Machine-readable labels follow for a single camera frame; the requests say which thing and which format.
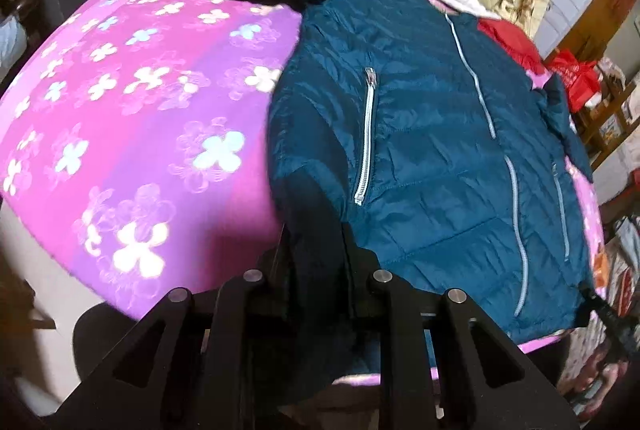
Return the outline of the teal quilted down jacket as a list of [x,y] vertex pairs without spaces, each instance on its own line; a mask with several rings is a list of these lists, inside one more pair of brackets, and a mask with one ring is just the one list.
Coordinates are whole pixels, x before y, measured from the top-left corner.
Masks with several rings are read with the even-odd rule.
[[560,79],[535,88],[474,16],[427,0],[247,1],[302,18],[267,121],[294,244],[281,402],[378,370],[376,268],[463,289],[517,343],[575,325],[591,271],[570,167],[590,164]]

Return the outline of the wooden chair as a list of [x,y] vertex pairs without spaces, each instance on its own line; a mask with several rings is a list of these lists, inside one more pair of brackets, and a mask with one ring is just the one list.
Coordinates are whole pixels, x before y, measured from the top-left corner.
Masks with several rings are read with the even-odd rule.
[[577,132],[587,150],[591,169],[596,170],[639,127],[639,118],[631,113],[630,99],[637,90],[634,82],[604,76],[600,92],[590,98],[574,115]]

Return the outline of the pink floral bed sheet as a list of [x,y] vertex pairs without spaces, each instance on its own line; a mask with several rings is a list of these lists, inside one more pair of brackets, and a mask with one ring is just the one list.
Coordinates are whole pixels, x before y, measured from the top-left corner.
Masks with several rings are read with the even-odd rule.
[[[90,0],[1,102],[1,194],[47,252],[125,313],[246,271],[287,230],[271,196],[271,95],[291,5]],[[570,167],[594,282],[592,175]]]

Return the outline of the red shopping bag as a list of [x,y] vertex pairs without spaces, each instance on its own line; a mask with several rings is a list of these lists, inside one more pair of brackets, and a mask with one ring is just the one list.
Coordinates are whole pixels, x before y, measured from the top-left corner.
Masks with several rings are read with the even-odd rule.
[[597,63],[580,62],[569,50],[562,50],[550,60],[548,67],[556,72],[564,84],[568,108],[574,114],[590,98],[600,92],[600,81],[596,71]]

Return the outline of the red cushion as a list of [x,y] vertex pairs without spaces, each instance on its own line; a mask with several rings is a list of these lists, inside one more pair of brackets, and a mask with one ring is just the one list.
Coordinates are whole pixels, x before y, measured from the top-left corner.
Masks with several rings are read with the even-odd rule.
[[493,20],[492,18],[480,18],[478,30],[487,34],[498,46],[501,46],[516,64],[519,64],[526,72],[541,76],[547,72],[547,67],[533,41],[519,26],[507,20]]

